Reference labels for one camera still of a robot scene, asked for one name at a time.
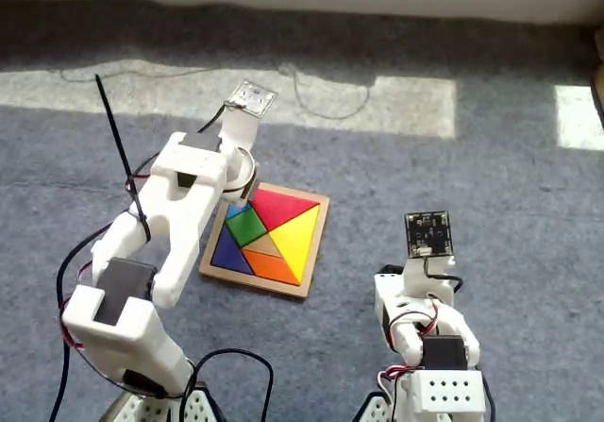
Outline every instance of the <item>tangram puzzle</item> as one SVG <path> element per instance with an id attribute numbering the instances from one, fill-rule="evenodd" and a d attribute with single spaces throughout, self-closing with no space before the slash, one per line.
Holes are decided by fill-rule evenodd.
<path id="1" fill-rule="evenodd" d="M 306 297 L 328 204 L 323 195 L 266 183 L 243 208 L 224 203 L 201 274 Z"/>

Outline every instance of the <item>blue triangle piece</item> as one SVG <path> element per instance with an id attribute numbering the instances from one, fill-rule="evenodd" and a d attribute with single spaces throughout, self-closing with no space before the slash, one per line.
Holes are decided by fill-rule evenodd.
<path id="1" fill-rule="evenodd" d="M 238 273 L 254 274 L 245 261 L 242 251 L 230 235 L 227 226 L 223 226 L 220 231 L 218 243 L 216 243 L 214 255 L 211 258 L 211 265 Z"/>
<path id="2" fill-rule="evenodd" d="M 236 207 L 235 205 L 230 205 L 228 207 L 228 211 L 226 212 L 226 219 L 230 219 L 231 217 L 235 217 L 240 212 L 243 212 L 245 210 L 249 210 L 250 208 L 251 207 L 249 206 L 249 203 L 246 203 L 243 208 Z"/>

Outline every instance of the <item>circuit board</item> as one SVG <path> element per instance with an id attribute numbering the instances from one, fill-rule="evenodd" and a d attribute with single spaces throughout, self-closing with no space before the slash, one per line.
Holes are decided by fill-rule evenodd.
<path id="1" fill-rule="evenodd" d="M 405 227 L 410 258 L 453 255 L 448 211 L 410 212 Z"/>

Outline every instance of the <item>yellow triangle piece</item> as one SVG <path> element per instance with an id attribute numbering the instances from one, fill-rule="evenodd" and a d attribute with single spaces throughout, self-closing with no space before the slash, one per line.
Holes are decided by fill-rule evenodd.
<path id="1" fill-rule="evenodd" d="M 312 243 L 312 237 L 314 236 L 314 225 L 317 222 L 320 208 L 317 205 L 308 211 L 304 211 L 291 221 L 268 233 L 277 249 L 279 249 L 281 257 L 294 272 L 298 282 L 302 282 L 304 276 L 310 243 Z"/>

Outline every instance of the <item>wooden frame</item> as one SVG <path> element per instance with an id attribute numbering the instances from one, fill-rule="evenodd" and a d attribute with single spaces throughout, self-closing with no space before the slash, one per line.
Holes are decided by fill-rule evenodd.
<path id="1" fill-rule="evenodd" d="M 319 195 L 314 193 L 307 193 L 305 191 L 297 191 L 296 189 L 284 188 L 282 186 L 276 186 L 274 184 L 261 183 L 260 188 L 266 191 L 272 191 L 274 193 L 281 193 L 285 195 L 291 195 L 293 197 L 305 198 L 319 203 L 319 215 L 317 222 L 314 226 L 314 232 L 312 235 L 312 242 L 310 243 L 309 256 L 306 260 L 306 267 L 304 268 L 304 276 L 300 286 L 290 285 L 288 283 L 277 282 L 275 280 L 258 278 L 256 276 L 249 276 L 244 273 L 238 273 L 236 271 L 230 271 L 228 269 L 219 268 L 210 264 L 211 258 L 218 242 L 218 236 L 220 230 L 223 227 L 225 218 L 227 217 L 228 204 L 223 202 L 220 206 L 218 213 L 216 214 L 216 220 L 211 229 L 210 238 L 206 245 L 206 250 L 201 259 L 199 265 L 199 273 L 202 276 L 209 276 L 213 278 L 228 280 L 230 282 L 242 283 L 251 287 L 262 288 L 271 292 L 281 293 L 284 295 L 292 295 L 296 297 L 306 298 L 309 294 L 310 282 L 312 281 L 312 273 L 314 271 L 314 265 L 316 263 L 317 254 L 319 252 L 319 244 L 321 243 L 321 237 L 323 236 L 323 228 L 327 219 L 327 209 L 329 207 L 329 197 L 325 195 Z"/>

